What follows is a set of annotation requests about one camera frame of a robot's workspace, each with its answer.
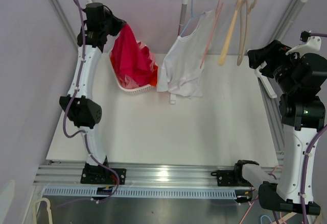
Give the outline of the cream hanger of crimson shirt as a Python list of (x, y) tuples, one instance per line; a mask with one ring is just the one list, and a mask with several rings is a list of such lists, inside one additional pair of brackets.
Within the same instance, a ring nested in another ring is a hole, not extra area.
[(246, 51), (246, 44), (250, 26), (250, 13), (252, 9), (256, 6), (258, 0), (253, 0), (251, 4), (249, 4), (248, 0), (241, 0), (240, 2), (240, 42), (239, 42), (239, 51), (237, 58), (237, 65), (240, 66)]

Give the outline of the cream wooden hanger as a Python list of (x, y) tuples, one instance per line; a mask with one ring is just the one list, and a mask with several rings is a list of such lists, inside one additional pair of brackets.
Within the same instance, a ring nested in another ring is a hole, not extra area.
[(233, 34), (235, 24), (236, 24), (238, 11), (239, 11), (239, 8), (240, 8), (240, 5), (241, 5), (241, 1), (242, 0), (237, 0), (237, 2), (236, 2), (236, 8), (235, 8), (235, 11), (234, 11), (234, 14), (233, 14), (229, 29), (227, 31), (227, 35), (226, 35), (225, 42), (224, 42), (224, 45), (223, 45), (223, 48), (222, 48), (222, 51), (221, 51), (221, 54), (220, 54), (220, 58), (218, 60), (218, 65), (219, 66), (223, 66), (225, 64), (225, 60), (226, 60), (228, 50), (229, 50), (229, 46), (230, 46), (230, 43), (231, 43), (232, 34)]

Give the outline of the crimson t shirt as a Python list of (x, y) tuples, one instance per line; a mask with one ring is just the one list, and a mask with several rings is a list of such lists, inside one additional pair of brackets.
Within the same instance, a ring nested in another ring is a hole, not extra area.
[(144, 56), (136, 42), (136, 38), (131, 27), (126, 24), (120, 31), (119, 37), (115, 40), (113, 49), (109, 55), (114, 55), (117, 59), (122, 57), (141, 57)]

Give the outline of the orange t shirt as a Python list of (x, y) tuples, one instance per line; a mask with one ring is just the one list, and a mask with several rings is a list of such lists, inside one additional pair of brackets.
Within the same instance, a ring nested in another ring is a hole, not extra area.
[(110, 55), (110, 61), (118, 83), (124, 89), (141, 88), (146, 85), (157, 85), (158, 66), (153, 56), (131, 57), (117, 59)]

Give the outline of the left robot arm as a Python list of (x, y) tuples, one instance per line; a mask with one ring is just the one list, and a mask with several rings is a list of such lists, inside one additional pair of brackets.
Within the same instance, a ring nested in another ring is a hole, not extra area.
[(110, 178), (110, 171), (99, 132), (102, 108), (93, 101), (92, 89), (107, 37), (116, 36), (126, 22), (114, 16), (102, 3), (91, 2), (78, 10), (80, 17), (86, 18), (81, 20), (77, 35), (78, 60), (74, 77), (67, 95), (59, 99), (64, 111), (62, 127), (67, 138), (82, 136), (87, 152), (86, 163), (98, 166), (92, 171), (92, 178), (104, 184)]

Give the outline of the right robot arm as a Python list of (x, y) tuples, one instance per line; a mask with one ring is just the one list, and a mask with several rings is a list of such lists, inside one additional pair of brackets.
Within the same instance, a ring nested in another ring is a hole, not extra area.
[(284, 162), (281, 178), (276, 180), (257, 163), (240, 160), (232, 179), (240, 186), (250, 183), (258, 191), (264, 209), (317, 216), (321, 208), (313, 199), (312, 173), (316, 143), (326, 131), (326, 110), (318, 96), (326, 80), (326, 59), (316, 53), (293, 52), (277, 40), (247, 55), (249, 67), (275, 79), (283, 92), (279, 111)]

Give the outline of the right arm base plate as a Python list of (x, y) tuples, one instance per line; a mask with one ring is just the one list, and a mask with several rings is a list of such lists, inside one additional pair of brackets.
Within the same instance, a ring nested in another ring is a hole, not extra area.
[(211, 172), (211, 176), (217, 179), (219, 187), (252, 187), (252, 185), (242, 177), (241, 171), (216, 170)]

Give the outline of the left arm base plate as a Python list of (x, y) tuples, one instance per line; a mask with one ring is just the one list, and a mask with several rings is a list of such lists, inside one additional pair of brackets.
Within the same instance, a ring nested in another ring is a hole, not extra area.
[(110, 170), (104, 169), (99, 165), (95, 166), (86, 163), (82, 170), (80, 183), (93, 185), (116, 185), (117, 180), (117, 176)]

